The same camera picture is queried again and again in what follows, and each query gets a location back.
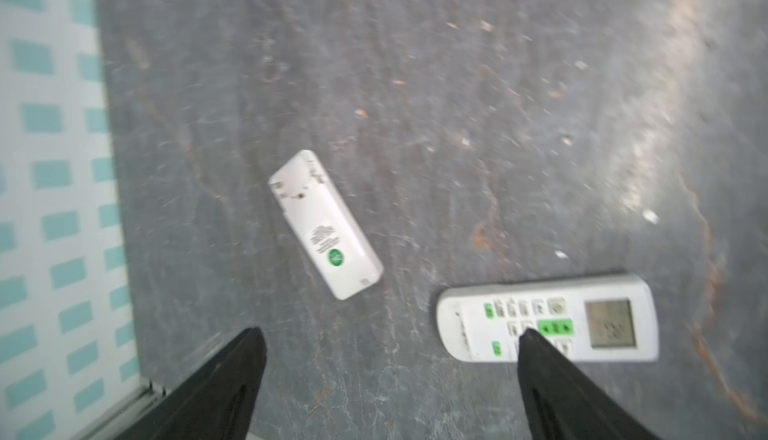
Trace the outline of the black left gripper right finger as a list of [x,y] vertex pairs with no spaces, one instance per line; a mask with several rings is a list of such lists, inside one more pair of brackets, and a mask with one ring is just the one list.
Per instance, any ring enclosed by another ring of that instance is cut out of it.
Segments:
[[517,376],[534,439],[655,439],[545,337],[520,337]]

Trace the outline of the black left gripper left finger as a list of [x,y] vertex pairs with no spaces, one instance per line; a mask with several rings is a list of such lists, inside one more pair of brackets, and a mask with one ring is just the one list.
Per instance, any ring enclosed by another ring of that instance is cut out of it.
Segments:
[[262,331],[247,328],[120,439],[244,439],[267,363]]

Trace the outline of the white remote with green buttons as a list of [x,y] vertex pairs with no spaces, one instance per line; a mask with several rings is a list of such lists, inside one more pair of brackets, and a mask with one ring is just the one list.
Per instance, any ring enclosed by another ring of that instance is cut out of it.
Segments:
[[635,274],[450,288],[436,320],[462,362],[515,363],[527,331],[577,362],[651,362],[659,356],[652,292]]

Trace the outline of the white remote with batteries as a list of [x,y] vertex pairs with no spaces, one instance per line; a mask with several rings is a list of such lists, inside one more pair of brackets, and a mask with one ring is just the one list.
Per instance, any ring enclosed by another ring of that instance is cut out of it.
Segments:
[[381,279],[381,260],[315,152],[297,152],[270,177],[269,187],[336,299]]

